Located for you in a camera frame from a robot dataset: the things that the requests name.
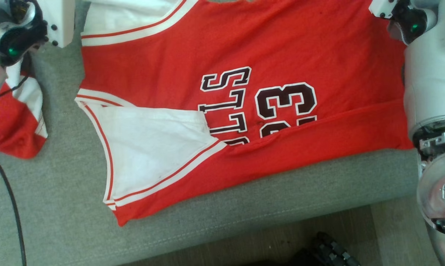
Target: transparent circular cover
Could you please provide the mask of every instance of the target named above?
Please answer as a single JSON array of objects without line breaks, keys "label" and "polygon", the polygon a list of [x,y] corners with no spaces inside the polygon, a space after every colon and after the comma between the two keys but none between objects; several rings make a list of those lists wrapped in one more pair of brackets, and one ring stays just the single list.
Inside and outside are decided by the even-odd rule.
[{"label": "transparent circular cover", "polygon": [[425,220],[445,218],[445,153],[432,161],[424,170],[418,183],[417,200]]}]

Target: red jersey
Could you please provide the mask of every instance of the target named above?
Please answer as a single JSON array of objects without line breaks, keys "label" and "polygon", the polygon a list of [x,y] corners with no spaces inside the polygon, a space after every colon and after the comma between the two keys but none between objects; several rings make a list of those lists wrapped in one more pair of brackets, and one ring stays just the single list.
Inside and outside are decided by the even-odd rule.
[{"label": "red jersey", "polygon": [[119,225],[266,175],[411,148],[404,47],[368,5],[95,0],[76,101],[104,146]]}]

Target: jersey number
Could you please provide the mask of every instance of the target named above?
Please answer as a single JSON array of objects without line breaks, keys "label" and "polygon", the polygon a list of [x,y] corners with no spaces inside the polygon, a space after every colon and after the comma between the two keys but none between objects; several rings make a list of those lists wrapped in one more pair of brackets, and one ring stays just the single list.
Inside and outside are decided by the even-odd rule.
[{"label": "jersey number", "polygon": [[[236,77],[236,79],[232,82],[232,88],[235,86],[247,85],[249,83],[249,78],[251,77],[251,71],[251,67],[224,71],[220,75],[217,83],[214,82],[217,80],[217,74],[204,75],[201,80],[200,89],[204,92],[224,89],[229,85],[229,79],[231,77]],[[245,92],[245,88],[232,89],[229,91],[229,101],[217,104],[200,104],[198,105],[198,110],[207,113],[220,109],[242,109],[244,106]],[[275,105],[271,105],[271,99],[274,101],[276,100]],[[317,103],[314,88],[305,82],[301,82],[259,89],[255,96],[255,104],[257,107],[258,116],[263,120],[269,120],[277,118],[277,108],[293,108],[297,116],[305,116],[313,111]],[[232,121],[231,125],[210,128],[210,133],[242,133],[247,131],[247,123],[244,112],[233,113],[229,115],[228,118],[230,121]],[[316,116],[300,118],[297,120],[296,125],[300,126],[304,123],[315,121],[316,119]],[[263,138],[288,127],[290,127],[290,124],[285,120],[265,123],[260,128],[260,137]],[[241,137],[233,140],[226,140],[225,142],[228,145],[247,144],[249,143],[249,139],[247,137]]]}]

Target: floor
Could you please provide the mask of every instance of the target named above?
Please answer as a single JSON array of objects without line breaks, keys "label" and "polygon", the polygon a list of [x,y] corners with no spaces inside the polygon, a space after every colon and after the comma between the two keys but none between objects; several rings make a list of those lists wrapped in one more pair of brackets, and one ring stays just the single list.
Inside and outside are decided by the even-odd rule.
[{"label": "floor", "polygon": [[325,231],[362,266],[439,266],[414,197],[194,246],[125,266],[239,266],[283,262]]}]

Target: gray fabric surface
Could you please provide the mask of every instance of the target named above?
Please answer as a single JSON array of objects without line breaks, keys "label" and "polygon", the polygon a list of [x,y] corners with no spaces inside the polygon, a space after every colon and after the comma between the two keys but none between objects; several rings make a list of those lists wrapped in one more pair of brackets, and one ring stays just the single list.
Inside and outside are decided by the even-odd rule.
[{"label": "gray fabric surface", "polygon": [[[47,46],[34,56],[50,133],[42,152],[28,161],[0,154],[16,196],[30,266],[119,265],[414,193],[414,152],[384,150],[263,178],[118,227],[101,202],[106,186],[102,146],[74,103],[84,77],[79,52],[83,17],[79,8],[71,45]],[[0,177],[0,266],[9,265],[20,265],[20,250]]]}]

